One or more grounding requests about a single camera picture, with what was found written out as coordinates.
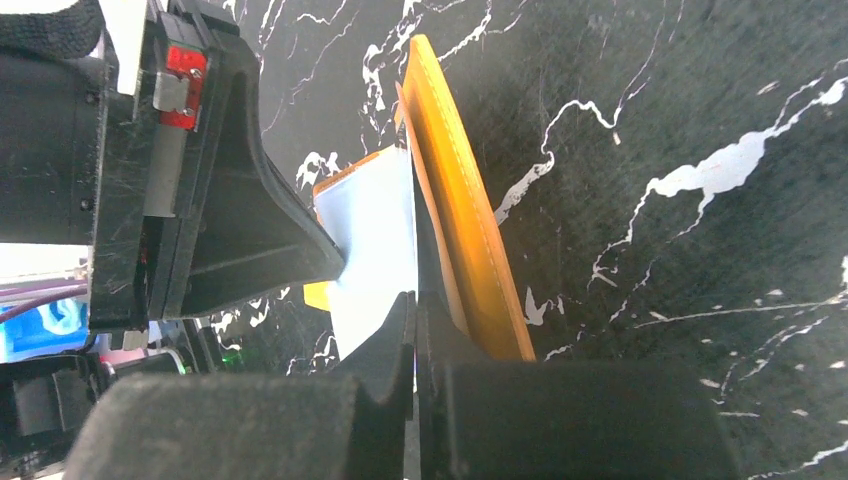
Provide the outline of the orange leather card holder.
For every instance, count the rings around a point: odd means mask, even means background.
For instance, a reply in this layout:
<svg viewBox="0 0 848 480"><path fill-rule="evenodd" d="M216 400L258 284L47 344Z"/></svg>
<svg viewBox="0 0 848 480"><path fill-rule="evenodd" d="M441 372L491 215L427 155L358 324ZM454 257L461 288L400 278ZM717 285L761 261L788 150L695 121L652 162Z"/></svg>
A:
<svg viewBox="0 0 848 480"><path fill-rule="evenodd" d="M534 361L498 223L441 65L423 35L411 39L409 54L397 87L398 144L313 187L317 218L344 267L333 280L307 285L305 302L330 314L338 353L347 357L382 325L398 294L421 291L414 198L421 193L454 324L495 358Z"/></svg>

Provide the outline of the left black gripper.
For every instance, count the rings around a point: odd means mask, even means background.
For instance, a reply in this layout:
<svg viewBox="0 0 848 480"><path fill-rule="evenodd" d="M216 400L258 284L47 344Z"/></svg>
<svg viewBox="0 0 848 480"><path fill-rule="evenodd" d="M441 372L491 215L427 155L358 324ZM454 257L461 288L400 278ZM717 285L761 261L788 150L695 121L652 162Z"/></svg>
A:
<svg viewBox="0 0 848 480"><path fill-rule="evenodd" d="M32 280L1 300L1 454L65 456L112 375L102 336L146 331L142 206L160 113L158 1L140 18L137 88L118 88L102 6L1 17L1 239L83 246L71 279Z"/></svg>

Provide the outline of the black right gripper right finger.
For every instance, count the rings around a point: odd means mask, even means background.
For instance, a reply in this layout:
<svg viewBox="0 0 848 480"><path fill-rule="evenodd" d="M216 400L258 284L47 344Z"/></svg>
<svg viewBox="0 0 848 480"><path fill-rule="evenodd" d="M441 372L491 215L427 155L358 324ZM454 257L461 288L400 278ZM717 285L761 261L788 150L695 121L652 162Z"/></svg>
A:
<svg viewBox="0 0 848 480"><path fill-rule="evenodd" d="M716 408L687 369L498 361L440 297L416 308L425 479L735 479Z"/></svg>

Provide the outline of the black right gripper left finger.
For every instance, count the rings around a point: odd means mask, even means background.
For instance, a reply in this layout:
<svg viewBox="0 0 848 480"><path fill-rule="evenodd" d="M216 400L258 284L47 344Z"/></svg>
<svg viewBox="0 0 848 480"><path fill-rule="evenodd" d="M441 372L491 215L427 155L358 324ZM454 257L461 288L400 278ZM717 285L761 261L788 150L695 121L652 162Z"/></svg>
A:
<svg viewBox="0 0 848 480"><path fill-rule="evenodd" d="M334 369L134 374L92 410L68 479L399 479L412 409L415 296Z"/></svg>

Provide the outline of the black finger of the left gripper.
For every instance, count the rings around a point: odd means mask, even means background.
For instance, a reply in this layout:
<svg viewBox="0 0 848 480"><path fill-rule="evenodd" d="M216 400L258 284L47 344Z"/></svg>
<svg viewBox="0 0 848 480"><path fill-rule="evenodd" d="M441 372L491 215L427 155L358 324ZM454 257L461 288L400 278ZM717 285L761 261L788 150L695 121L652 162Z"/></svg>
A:
<svg viewBox="0 0 848 480"><path fill-rule="evenodd" d="M160 105L148 183L148 314L197 318L342 268L326 231L266 153L260 64L224 13L160 13Z"/></svg>

